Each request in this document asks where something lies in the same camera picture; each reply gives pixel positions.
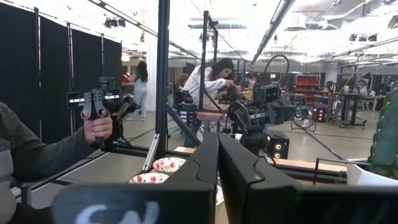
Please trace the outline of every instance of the fluorescent light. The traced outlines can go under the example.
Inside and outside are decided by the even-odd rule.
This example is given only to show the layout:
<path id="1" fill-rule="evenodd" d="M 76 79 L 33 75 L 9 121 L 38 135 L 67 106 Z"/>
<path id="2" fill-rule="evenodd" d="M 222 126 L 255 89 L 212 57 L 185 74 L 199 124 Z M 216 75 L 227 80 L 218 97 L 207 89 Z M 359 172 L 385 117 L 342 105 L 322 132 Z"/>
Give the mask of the fluorescent light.
<path id="1" fill-rule="evenodd" d="M 130 57 L 122 56 L 122 62 L 129 62 L 129 61 L 130 61 Z"/>

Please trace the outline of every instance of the bowl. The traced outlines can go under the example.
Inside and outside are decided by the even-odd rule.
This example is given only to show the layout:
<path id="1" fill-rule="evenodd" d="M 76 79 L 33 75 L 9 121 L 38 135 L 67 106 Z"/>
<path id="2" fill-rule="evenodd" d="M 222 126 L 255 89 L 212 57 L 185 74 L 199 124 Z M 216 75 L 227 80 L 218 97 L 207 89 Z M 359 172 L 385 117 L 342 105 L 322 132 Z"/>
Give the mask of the bowl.
<path id="1" fill-rule="evenodd" d="M 152 166 L 157 171 L 171 173 L 177 171 L 185 162 L 185 159 L 178 157 L 165 157 L 156 160 Z"/>
<path id="2" fill-rule="evenodd" d="M 169 175 L 158 172 L 139 174 L 129 180 L 129 184 L 161 184 L 169 178 Z"/>

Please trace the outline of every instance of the shelving unit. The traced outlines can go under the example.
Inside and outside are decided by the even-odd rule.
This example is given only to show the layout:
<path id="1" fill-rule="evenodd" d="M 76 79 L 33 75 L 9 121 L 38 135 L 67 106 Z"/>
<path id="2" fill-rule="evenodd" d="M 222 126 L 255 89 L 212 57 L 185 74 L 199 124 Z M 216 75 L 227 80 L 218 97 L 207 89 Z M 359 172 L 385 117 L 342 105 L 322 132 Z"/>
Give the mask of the shelving unit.
<path id="1" fill-rule="evenodd" d="M 320 75 L 304 75 L 298 74 L 295 76 L 294 88 L 296 93 L 305 95 L 308 105 L 315 104 L 315 97 L 320 88 Z"/>

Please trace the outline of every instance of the black curtain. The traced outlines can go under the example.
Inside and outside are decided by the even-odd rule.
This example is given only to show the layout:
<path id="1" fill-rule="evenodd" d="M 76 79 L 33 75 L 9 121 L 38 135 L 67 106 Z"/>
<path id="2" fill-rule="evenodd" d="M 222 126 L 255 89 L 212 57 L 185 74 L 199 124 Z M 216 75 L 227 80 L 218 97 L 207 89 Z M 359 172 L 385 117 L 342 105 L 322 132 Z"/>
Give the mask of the black curtain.
<path id="1" fill-rule="evenodd" d="M 0 101 L 40 136 L 35 14 L 0 3 L 0 24 Z"/>
<path id="2" fill-rule="evenodd" d="M 73 91 L 83 93 L 98 87 L 101 76 L 101 37 L 72 30 Z M 80 112 L 76 112 L 76 129 L 83 126 Z"/>
<path id="3" fill-rule="evenodd" d="M 104 38 L 105 76 L 114 77 L 115 87 L 122 87 L 122 44 Z"/>
<path id="4" fill-rule="evenodd" d="M 50 144 L 71 134 L 67 28 L 40 18 L 40 92 L 42 141 Z"/>

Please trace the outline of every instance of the person's hand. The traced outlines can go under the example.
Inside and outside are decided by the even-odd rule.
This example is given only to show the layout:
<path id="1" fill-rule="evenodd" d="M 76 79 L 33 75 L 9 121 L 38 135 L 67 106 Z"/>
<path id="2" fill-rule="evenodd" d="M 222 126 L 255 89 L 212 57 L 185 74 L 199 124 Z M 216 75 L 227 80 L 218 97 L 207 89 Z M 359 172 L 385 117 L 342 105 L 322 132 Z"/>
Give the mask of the person's hand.
<path id="1" fill-rule="evenodd" d="M 83 111 L 83 116 L 85 118 L 89 117 L 88 111 Z M 84 124 L 84 135 L 85 140 L 88 144 L 93 144 L 95 142 L 95 137 L 109 138 L 112 134 L 112 119 L 110 116 L 92 120 L 85 120 Z"/>
<path id="2" fill-rule="evenodd" d="M 234 80 L 226 80 L 225 81 L 225 86 L 228 88 L 234 85 Z"/>
<path id="3" fill-rule="evenodd" d="M 235 89 L 236 89 L 236 91 L 241 91 L 242 90 L 241 86 L 239 86 L 239 85 L 236 85 Z"/>

